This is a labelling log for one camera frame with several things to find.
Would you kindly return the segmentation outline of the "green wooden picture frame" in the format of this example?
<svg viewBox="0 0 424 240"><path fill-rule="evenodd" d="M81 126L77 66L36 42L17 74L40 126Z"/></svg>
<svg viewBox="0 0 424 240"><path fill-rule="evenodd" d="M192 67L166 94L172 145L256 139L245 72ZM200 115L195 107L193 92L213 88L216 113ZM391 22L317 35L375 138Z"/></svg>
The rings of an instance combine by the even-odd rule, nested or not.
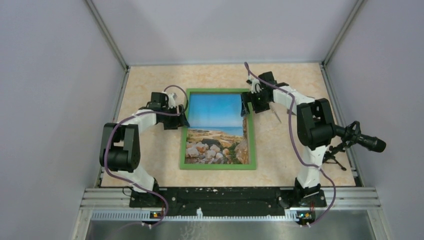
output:
<svg viewBox="0 0 424 240"><path fill-rule="evenodd" d="M182 170L257 169L255 127L245 88L189 88L188 127L181 133Z"/></svg>

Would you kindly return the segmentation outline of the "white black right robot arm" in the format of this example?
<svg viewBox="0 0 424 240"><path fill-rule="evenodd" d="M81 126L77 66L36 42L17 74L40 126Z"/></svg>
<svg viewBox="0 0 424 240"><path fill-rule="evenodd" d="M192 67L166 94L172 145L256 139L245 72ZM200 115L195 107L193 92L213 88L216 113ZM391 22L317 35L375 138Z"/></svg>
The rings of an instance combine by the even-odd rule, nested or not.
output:
<svg viewBox="0 0 424 240"><path fill-rule="evenodd" d="M249 70L246 82L250 90L241 93L242 117L251 111L270 110L271 103L282 105L288 111L289 137L301 164L291 202L299 206L317 202L321 198L320 175L325 153L336 136L329 101L306 96L287 83L277 83L271 71L257 76Z"/></svg>

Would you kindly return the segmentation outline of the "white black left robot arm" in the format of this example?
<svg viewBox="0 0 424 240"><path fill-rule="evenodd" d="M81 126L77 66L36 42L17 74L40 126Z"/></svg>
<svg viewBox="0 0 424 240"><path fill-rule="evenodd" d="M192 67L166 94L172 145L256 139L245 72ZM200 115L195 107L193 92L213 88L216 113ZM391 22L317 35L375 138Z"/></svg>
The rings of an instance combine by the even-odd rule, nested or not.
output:
<svg viewBox="0 0 424 240"><path fill-rule="evenodd" d="M124 181L149 207L160 202L156 179L142 167L140 135L150 127L162 124L164 130L189 127L186 111L188 97L184 104L176 104L173 93L153 92L150 101L123 120L109 122L103 126L99 151L99 163L107 175Z"/></svg>

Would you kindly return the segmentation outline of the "clear handle screwdriver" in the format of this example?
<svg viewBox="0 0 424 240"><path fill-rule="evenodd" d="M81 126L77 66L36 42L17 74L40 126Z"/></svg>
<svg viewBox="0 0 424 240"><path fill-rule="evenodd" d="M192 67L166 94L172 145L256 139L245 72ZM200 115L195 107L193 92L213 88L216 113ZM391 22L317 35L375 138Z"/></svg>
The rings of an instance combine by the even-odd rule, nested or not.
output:
<svg viewBox="0 0 424 240"><path fill-rule="evenodd" d="M281 124L281 118L279 117L278 113L276 112L276 109L274 108L274 105L272 103L269 104L269 108L272 111L272 113L274 114L274 116L276 117L276 119L278 120L278 122Z"/></svg>

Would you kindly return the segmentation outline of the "beach landscape photo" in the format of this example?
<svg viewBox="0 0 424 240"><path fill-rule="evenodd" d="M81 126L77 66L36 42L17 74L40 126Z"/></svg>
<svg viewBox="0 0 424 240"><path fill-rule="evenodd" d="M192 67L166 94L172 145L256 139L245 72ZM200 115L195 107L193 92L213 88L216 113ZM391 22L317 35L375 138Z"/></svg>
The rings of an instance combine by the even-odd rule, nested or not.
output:
<svg viewBox="0 0 424 240"><path fill-rule="evenodd" d="M248 119L236 92L190 94L185 134L186 165L249 165Z"/></svg>

